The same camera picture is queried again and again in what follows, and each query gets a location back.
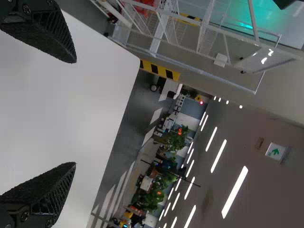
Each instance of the green arrow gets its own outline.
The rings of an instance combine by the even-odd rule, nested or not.
[[[278,149],[274,149],[273,151],[271,151],[271,153],[274,153],[274,155],[279,154],[279,150]]]

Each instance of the ceiling fixture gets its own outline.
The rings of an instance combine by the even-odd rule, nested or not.
[[[207,145],[207,147],[206,147],[206,152],[208,151],[208,149],[209,149],[209,147],[210,147],[210,144],[211,144],[211,142],[212,142],[212,140],[213,140],[213,137],[214,137],[215,133],[217,132],[217,129],[218,129],[218,127],[215,127],[214,130],[213,130],[213,133],[212,133],[212,135],[211,135],[211,138],[209,139],[209,143],[208,143],[208,145]]]
[[[190,147],[189,147],[189,150],[188,150],[188,153],[187,153],[187,154],[189,154],[189,152],[190,152],[190,150],[191,150],[192,145],[193,145],[193,142],[191,143],[191,145],[190,145]]]
[[[268,55],[269,55],[269,56],[272,56],[272,54],[273,54],[274,51],[271,50],[271,49],[269,49],[269,51],[270,51],[270,52],[268,53]]]
[[[196,206],[194,205],[193,208],[192,208],[192,211],[191,211],[191,213],[190,213],[190,215],[189,215],[189,217],[188,217],[188,220],[187,220],[187,222],[186,222],[186,225],[184,226],[184,228],[188,228],[188,226],[189,226],[189,224],[190,224],[190,222],[191,222],[191,219],[192,219],[192,217],[193,217],[193,215],[194,215],[195,210],[196,210]]]
[[[225,206],[223,207],[223,210],[222,210],[223,219],[226,217],[235,197],[237,196],[237,193],[238,193],[239,189],[241,188],[242,183],[243,183],[247,173],[248,173],[248,169],[246,166],[244,166],[242,169],[242,172],[240,173],[240,175],[237,179],[237,182],[235,183],[235,185],[227,199],[227,202],[225,203]]]
[[[172,195],[172,193],[173,193],[173,190],[174,190],[174,188],[171,189],[171,192],[170,192],[170,194],[169,194],[168,200],[170,199],[170,197],[171,197],[171,195]]]
[[[171,226],[171,228],[174,228],[174,226],[175,226],[175,223],[176,223],[176,220],[177,220],[177,217],[175,217],[175,219],[174,219],[174,221],[173,221],[173,223],[172,223],[172,226]]]
[[[217,165],[217,163],[219,161],[219,158],[220,158],[220,156],[221,156],[221,154],[222,154],[222,152],[223,152],[223,150],[224,150],[224,148],[226,146],[226,143],[227,143],[227,140],[225,139],[224,142],[223,142],[223,144],[222,144],[222,146],[220,147],[220,150],[219,150],[219,152],[217,154],[217,157],[215,158],[215,160],[213,162],[213,165],[211,167],[211,173],[213,173],[213,171],[214,171],[214,169],[215,169],[215,167],[216,167],[216,165]]]
[[[173,206],[172,206],[172,210],[174,210],[175,205],[176,205],[176,203],[177,203],[179,197],[180,197],[180,193],[177,194],[177,197],[176,197],[176,199],[175,199],[175,201],[174,201],[174,204],[173,204]]]
[[[168,206],[167,206],[166,212],[165,212],[165,214],[163,215],[164,217],[166,217],[166,215],[167,215],[167,213],[168,213],[168,210],[169,210],[170,206],[171,206],[171,202],[170,202],[170,203],[168,204]]]
[[[195,177],[192,178],[191,184],[190,184],[189,187],[188,187],[188,190],[187,190],[187,192],[186,192],[186,195],[185,195],[185,198],[184,198],[184,199],[186,199],[186,198],[188,197],[188,194],[189,194],[189,192],[190,192],[190,190],[191,190],[191,187],[192,187],[192,185],[193,185],[194,180],[195,180]]]
[[[180,185],[180,181],[181,181],[181,178],[179,179],[179,182],[177,182],[177,185],[176,185],[176,187],[175,187],[175,191],[177,191],[177,188],[178,188],[179,185]]]
[[[189,156],[189,158],[188,158],[187,164],[190,162],[190,158],[191,158],[191,156],[192,156],[192,154],[193,154],[193,151],[194,151],[194,148],[193,148],[192,151],[191,151],[191,154],[190,154],[190,156]]]
[[[205,117],[205,115],[206,115],[206,112],[204,112],[204,115],[203,115],[203,117],[201,118],[201,120],[200,120],[200,126],[201,126],[201,123],[203,122],[203,119],[204,119],[204,117]]]
[[[191,171],[191,169],[192,169],[193,164],[194,164],[194,160],[192,160],[192,162],[191,162],[191,165],[190,165],[190,168],[189,168],[189,170],[188,170],[188,172],[187,172],[187,174],[186,174],[186,177],[189,176],[189,173],[190,173],[190,171]]]
[[[206,123],[207,119],[208,119],[208,115],[206,116],[206,119],[205,119],[205,121],[204,121],[204,123],[203,123],[203,125],[202,125],[202,127],[200,129],[200,131],[202,131],[204,129],[204,126],[205,126],[205,123]]]
[[[161,213],[161,216],[160,216],[160,219],[159,221],[162,219],[162,216],[163,216],[163,213],[165,212],[165,209],[162,210],[162,213]]]
[[[263,58],[263,59],[261,60],[261,63],[264,64],[264,63],[266,62],[266,60],[267,60],[267,57]]]

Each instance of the teal light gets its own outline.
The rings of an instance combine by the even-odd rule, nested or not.
[[[240,26],[245,27],[247,29],[253,29],[251,25],[244,24],[242,22],[239,23]]]

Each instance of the screw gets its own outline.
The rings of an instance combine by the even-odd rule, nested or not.
[[[48,6],[52,6],[53,5],[53,1],[52,0],[47,0],[47,4],[48,4]]]
[[[29,217],[29,211],[26,210],[23,212],[23,214],[21,215],[21,222],[25,222]]]
[[[51,228],[52,227],[52,219],[48,219],[46,222],[46,228]]]
[[[22,9],[25,14],[27,14],[27,15],[30,14],[30,8],[28,7],[28,5],[24,4]]]

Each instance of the sign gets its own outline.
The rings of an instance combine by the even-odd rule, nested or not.
[[[283,159],[285,151],[286,151],[285,147],[271,142],[267,151],[266,151],[265,156],[268,156],[272,159],[281,161]]]

